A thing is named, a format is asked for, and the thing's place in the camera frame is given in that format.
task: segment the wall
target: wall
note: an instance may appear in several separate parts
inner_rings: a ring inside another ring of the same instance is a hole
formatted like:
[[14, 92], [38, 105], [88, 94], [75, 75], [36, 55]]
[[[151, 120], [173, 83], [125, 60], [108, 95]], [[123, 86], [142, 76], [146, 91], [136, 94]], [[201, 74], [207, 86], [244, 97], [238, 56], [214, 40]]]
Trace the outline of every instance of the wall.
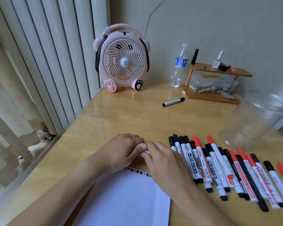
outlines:
[[238, 78], [236, 92], [283, 94], [283, 0], [110, 0], [111, 24], [127, 23], [144, 35], [160, 3], [146, 34], [149, 79], [169, 82], [175, 56], [188, 43], [189, 61], [196, 48], [197, 62], [207, 64], [222, 50], [225, 64], [254, 75]]

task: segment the pink fan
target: pink fan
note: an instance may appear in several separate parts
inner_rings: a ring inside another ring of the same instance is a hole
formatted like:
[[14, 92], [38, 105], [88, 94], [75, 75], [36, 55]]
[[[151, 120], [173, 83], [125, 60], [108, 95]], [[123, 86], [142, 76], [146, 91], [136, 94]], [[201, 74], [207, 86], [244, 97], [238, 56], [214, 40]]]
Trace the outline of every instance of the pink fan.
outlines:
[[[112, 32], [120, 27], [133, 32]], [[93, 49], [95, 69], [110, 92], [115, 92], [118, 86], [140, 90], [142, 77], [149, 70], [150, 44], [138, 30], [127, 24], [111, 25], [94, 40]]]

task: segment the wooden stand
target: wooden stand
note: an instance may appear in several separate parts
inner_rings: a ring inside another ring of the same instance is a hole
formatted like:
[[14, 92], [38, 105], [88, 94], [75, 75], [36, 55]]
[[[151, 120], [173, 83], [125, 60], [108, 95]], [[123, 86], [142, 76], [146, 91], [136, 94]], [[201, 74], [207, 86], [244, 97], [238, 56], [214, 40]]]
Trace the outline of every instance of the wooden stand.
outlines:
[[186, 84], [183, 86], [183, 93], [187, 98], [193, 98], [193, 99], [199, 99], [199, 100], [205, 100], [205, 101], [212, 101], [212, 102], [223, 102], [223, 103], [230, 103], [230, 104], [239, 104], [240, 99], [227, 99], [224, 98], [221, 94], [210, 94], [210, 93], [194, 93], [192, 89], [188, 86], [191, 75], [193, 70], [198, 71], [204, 71], [204, 72], [211, 72], [211, 73], [218, 73], [218, 74], [229, 74], [234, 75], [234, 80], [238, 78], [238, 76], [243, 77], [252, 77], [253, 75], [249, 73], [248, 71], [241, 69], [241, 68], [235, 68], [236, 73], [232, 73], [230, 70], [227, 71], [221, 71], [219, 69], [212, 68], [212, 65], [208, 64], [201, 64], [201, 63], [195, 63], [192, 65], [188, 79], [186, 80]]

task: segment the plastic storage box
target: plastic storage box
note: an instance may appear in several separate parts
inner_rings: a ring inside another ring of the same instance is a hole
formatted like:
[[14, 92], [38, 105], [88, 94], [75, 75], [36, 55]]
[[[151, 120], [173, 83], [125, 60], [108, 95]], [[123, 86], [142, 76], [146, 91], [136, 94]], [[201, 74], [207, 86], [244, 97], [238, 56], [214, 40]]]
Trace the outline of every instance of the plastic storage box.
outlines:
[[226, 74], [195, 73], [191, 78], [190, 88], [194, 93], [230, 93], [238, 84], [236, 80]]

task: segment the fan paw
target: fan paw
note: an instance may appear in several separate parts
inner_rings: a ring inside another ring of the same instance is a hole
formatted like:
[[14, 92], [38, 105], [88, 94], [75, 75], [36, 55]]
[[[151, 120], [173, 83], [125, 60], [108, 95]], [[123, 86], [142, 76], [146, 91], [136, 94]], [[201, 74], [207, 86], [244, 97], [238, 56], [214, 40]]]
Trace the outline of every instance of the fan paw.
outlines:
[[142, 85], [143, 85], [143, 83], [144, 83], [144, 82], [143, 82], [142, 80], [137, 79], [136, 82], [135, 82], [134, 89], [135, 89], [135, 90], [140, 90], [141, 87], [142, 87]]
[[112, 80], [105, 82], [105, 86], [110, 92], [115, 92], [117, 90], [117, 86]]

